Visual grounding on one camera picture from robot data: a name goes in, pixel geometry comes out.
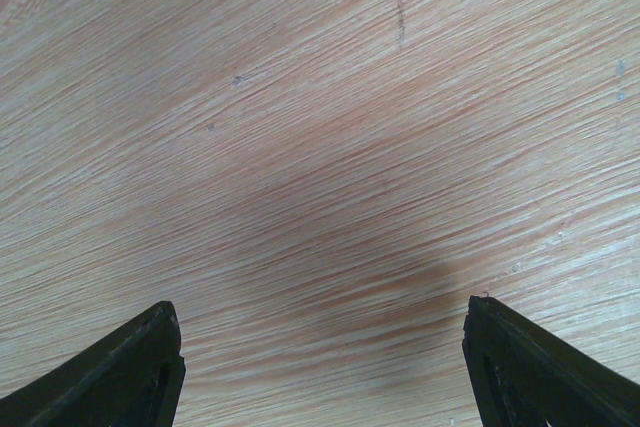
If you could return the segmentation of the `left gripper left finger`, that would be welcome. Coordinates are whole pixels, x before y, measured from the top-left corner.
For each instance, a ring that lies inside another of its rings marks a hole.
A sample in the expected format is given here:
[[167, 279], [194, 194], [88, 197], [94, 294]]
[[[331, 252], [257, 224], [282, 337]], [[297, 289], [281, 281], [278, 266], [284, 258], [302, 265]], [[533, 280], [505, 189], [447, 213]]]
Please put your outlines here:
[[186, 374], [173, 304], [161, 301], [1, 399], [3, 426], [171, 426]]

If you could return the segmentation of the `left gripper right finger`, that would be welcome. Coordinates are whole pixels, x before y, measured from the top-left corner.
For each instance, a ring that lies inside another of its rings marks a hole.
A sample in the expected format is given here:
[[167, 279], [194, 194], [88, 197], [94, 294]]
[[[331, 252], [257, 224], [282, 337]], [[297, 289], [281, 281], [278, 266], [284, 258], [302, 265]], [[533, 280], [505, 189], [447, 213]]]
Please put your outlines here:
[[462, 342], [484, 426], [637, 426], [639, 385], [497, 299], [469, 298]]

